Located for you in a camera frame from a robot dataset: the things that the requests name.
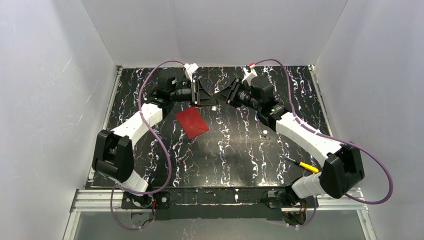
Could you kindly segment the red paper envelope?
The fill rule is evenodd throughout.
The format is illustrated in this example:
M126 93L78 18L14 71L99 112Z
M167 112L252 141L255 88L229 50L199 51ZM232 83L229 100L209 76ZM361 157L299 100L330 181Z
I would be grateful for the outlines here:
M210 130L196 107L192 106L175 114L189 140Z

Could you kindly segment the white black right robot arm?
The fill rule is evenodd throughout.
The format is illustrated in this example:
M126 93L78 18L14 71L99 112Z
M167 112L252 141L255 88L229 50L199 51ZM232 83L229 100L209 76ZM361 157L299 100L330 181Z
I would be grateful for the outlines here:
M263 77L254 77L251 81L236 78L213 96L232 107L255 110L262 124L288 137L318 161L321 170L289 185L288 191L295 198L327 194L339 199L365 178L359 149L322 137L319 130L296 120L293 113L276 99L273 85Z

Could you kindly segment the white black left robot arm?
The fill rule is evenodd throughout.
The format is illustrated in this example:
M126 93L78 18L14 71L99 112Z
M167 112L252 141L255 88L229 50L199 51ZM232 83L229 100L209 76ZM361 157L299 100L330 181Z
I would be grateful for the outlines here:
M138 197L150 192L148 182L134 169L136 143L169 114L175 102L190 102L195 107L218 103L199 81L191 80L183 73L166 73L157 80L157 86L138 112L112 130L103 129L97 134L93 153L92 168L96 173Z

